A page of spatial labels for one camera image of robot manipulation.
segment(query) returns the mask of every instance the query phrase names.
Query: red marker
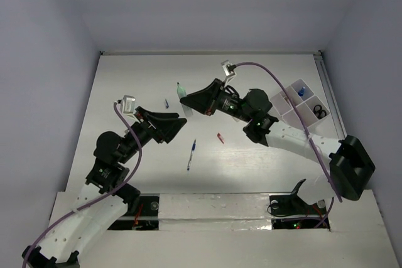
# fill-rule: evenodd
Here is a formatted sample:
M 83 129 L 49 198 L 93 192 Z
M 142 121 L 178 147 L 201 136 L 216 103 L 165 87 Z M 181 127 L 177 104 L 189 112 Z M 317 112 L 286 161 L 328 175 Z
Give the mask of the red marker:
M 222 135 L 221 135 L 220 133 L 218 133 L 218 138 L 219 138 L 219 140 L 220 140 L 220 142 L 221 142 L 222 144 L 225 144 L 224 138 L 222 137 Z

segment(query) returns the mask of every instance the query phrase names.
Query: white work surface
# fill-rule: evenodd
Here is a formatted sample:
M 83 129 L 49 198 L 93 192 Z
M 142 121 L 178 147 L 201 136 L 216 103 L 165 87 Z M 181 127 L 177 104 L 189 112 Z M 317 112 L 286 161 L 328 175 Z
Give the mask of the white work surface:
M 284 86 L 302 78 L 327 105 L 312 55 L 102 56 L 67 190 L 58 194 L 52 220 L 69 210 L 93 167 L 92 153 L 97 137 L 104 131 L 123 135 L 124 125 L 112 109 L 115 100 L 125 94 L 133 95 L 137 98 L 137 105 L 145 109 L 178 112 L 183 117 L 176 95 L 177 82 L 186 88 L 188 94 L 200 90 L 215 77 L 224 78 L 220 62 L 226 59 L 232 63 L 262 63 Z M 236 71 L 237 77 L 231 85 L 241 96 L 249 88 L 261 88 L 269 96 L 279 92 L 270 76 L 257 67 L 240 67 Z M 164 107 L 165 98 L 170 104 L 168 110 Z M 130 183 L 142 193 L 264 193 L 290 191 L 302 178 L 313 178 L 322 173 L 319 165 L 307 159 L 252 143 L 242 131 L 244 126 L 244 123 L 237 123 L 221 112 L 212 117 L 194 112 L 171 143 L 157 145 L 151 141 L 144 147 L 143 161 Z M 224 137 L 225 144 L 218 140 L 218 132 Z M 325 119 L 315 133 L 337 137 L 332 117 Z M 195 138 L 197 148 L 188 172 L 187 161 Z M 136 159 L 137 156 L 133 157 L 125 166 L 132 169 Z M 250 196 L 247 200 L 253 202 L 254 198 Z M 232 200 L 236 195 L 222 195 L 222 198 Z M 266 216 L 266 204 L 262 206 L 261 203 L 263 199 L 257 199 L 260 203 L 256 203 L 255 208 L 261 207 L 264 213 L 250 217 L 253 207 L 248 204 L 237 210 L 233 202 L 230 205 L 225 202 L 225 206 L 216 210 L 211 198 L 198 199 L 186 201 L 183 206 L 180 202 L 169 205 L 167 208 L 171 211 L 168 213 L 163 211 L 161 204 L 161 216 L 168 220 L 161 222 L 159 231 L 107 231 L 101 242 L 82 259 L 81 267 L 398 266 L 370 191 L 357 202 L 335 202 L 330 215 L 331 232 L 267 230 L 271 224 L 270 217 Z M 209 205 L 214 209 L 204 212 Z M 233 221 L 220 221 L 221 224 L 204 223 L 203 219 L 210 219 L 208 222 L 217 217 L 228 219 L 228 211 L 238 212 L 239 217 Z M 245 217 L 251 218 L 251 223 L 247 230 L 239 230 Z M 190 219 L 191 223 L 176 223 L 174 219 Z
M 123 95 L 133 95 L 137 104 L 154 112 L 178 112 L 184 117 L 176 93 L 180 82 L 191 93 L 208 86 L 214 78 L 224 79 L 220 63 L 254 61 L 267 66 L 290 85 L 299 78 L 327 105 L 312 55 L 171 55 L 101 56 L 87 112 L 80 133 L 67 191 L 78 193 L 94 165 L 98 136 L 105 131 L 124 135 L 125 127 L 112 104 Z M 241 97 L 250 88 L 261 88 L 268 96 L 280 91 L 272 78 L 258 67 L 239 67 L 231 85 Z M 164 101 L 170 108 L 165 109 Z M 291 191 L 303 178 L 322 174 L 318 164 L 284 150 L 251 142 L 243 133 L 246 124 L 221 112 L 208 117 L 198 112 L 169 144 L 150 141 L 143 160 L 130 183 L 142 193 L 259 193 Z M 217 133 L 225 139 L 222 144 Z M 317 134 L 336 138 L 332 116 L 316 129 Z M 197 147 L 191 170 L 187 162 L 194 139 Z M 132 169 L 136 156 L 126 167 Z

